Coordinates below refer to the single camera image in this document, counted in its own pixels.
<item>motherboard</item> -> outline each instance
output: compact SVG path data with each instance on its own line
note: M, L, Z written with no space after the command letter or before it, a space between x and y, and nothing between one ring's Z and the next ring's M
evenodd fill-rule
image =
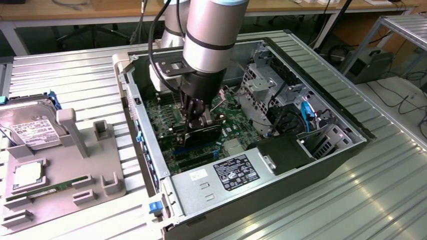
M221 92L222 95L211 104L211 115L222 119L221 124L213 126L221 128L221 136L197 146L183 146L178 141L186 127L181 96L171 92L158 93L157 99L146 101L151 126L173 175L242 153L251 143L263 138L242 110L233 90L223 89Z

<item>warning label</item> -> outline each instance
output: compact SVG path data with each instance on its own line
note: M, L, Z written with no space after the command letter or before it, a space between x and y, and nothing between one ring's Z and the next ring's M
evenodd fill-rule
M11 128L30 147L61 139L49 119L13 125Z
M261 178L247 155L241 155L215 164L214 168L227 191L242 187Z

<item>slotted metal surface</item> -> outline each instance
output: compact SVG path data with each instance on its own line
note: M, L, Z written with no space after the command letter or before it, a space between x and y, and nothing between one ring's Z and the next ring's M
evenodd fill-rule
M427 17L422 15L388 16L382 24L427 51Z
M294 35L274 31L243 34L239 39L259 37L270 37L277 42L378 138L327 179L206 239L426 238L427 156L422 148ZM58 89L63 105L79 106L79 128L99 119L107 119L114 124L119 136L126 188L133 192L125 198L109 202L110 205L102 204L62 217L18 233L15 237L43 233L47 238L63 235L62 238L77 239L87 233L98 232L103 236L123 239L147 237L149 221L142 217L142 203L147 198L142 194L145 182L119 104L111 65L114 53L138 50L146 50L146 47L86 50L18 57L15 60L11 95ZM125 201L130 202L129 208L122 206Z

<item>green circuit board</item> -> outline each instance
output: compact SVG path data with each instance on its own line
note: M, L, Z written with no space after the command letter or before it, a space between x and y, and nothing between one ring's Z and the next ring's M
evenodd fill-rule
M213 101L217 106L223 99L218 96ZM185 131L186 120L181 114L181 101L178 96L162 96L158 100L146 102L146 109L151 121L153 129L157 134L163 157L173 175L186 172L205 164L221 160L230 156L223 143L238 139L242 148L246 150L249 145L262 139L251 120L239 107L234 95L225 90L225 101L211 111L213 117L223 115L221 121L221 137L202 146L183 147L177 140L177 129Z

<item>hard drive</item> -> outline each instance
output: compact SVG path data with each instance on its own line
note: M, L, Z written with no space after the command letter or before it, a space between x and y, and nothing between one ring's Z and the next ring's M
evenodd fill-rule
M41 150L62 144L66 128L57 122L61 104L55 94L41 94L0 101L0 130L13 146Z

